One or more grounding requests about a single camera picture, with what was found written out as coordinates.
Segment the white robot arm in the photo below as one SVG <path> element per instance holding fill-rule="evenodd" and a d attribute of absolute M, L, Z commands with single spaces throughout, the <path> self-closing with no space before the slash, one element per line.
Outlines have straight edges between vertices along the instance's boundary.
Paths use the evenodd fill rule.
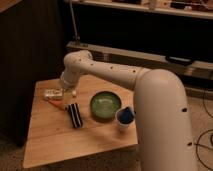
<path fill-rule="evenodd" d="M 95 61 L 87 50 L 67 54 L 64 66 L 64 88 L 86 73 L 133 92 L 142 171 L 198 171 L 186 91 L 174 73 Z"/>

